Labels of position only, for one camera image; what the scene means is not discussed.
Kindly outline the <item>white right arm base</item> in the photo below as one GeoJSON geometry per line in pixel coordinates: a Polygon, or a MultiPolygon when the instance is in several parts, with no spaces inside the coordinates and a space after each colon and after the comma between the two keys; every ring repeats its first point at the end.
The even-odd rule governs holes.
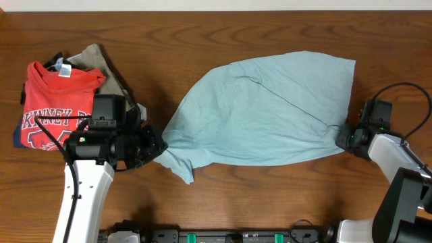
{"type": "Polygon", "coordinates": [[[341,220],[330,226],[323,239],[325,243],[373,243],[372,219],[341,220]]]}

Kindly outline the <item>light blue t-shirt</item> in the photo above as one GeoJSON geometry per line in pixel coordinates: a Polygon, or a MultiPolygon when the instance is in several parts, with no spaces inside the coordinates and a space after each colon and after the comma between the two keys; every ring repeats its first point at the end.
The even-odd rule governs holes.
{"type": "Polygon", "coordinates": [[[182,99],[157,162],[191,184],[193,171],[212,163],[278,166],[338,154],[355,65],[298,51],[216,67],[182,99]]]}

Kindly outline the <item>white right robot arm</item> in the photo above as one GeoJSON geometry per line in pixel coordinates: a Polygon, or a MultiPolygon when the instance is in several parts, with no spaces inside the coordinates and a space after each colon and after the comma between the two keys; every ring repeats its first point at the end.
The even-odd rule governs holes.
{"type": "Polygon", "coordinates": [[[343,220],[336,242],[425,242],[431,241],[431,220],[419,217],[419,208],[431,213],[431,171],[402,139],[379,128],[355,130],[344,126],[335,144],[359,156],[366,152],[390,186],[373,219],[343,220]]]}

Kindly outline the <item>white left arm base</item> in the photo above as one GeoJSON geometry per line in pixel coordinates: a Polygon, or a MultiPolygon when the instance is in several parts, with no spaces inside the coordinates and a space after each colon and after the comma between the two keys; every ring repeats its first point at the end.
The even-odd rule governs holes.
{"type": "Polygon", "coordinates": [[[143,228],[136,221],[124,219],[109,229],[101,230],[97,243],[143,243],[146,236],[143,228]]]}

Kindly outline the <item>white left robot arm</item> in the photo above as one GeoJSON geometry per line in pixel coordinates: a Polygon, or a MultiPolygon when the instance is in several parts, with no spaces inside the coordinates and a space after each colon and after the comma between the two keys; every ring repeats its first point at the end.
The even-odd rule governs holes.
{"type": "Polygon", "coordinates": [[[167,148],[153,125],[76,130],[65,140],[65,187],[54,242],[96,242],[105,199],[116,172],[138,169],[167,148]]]}

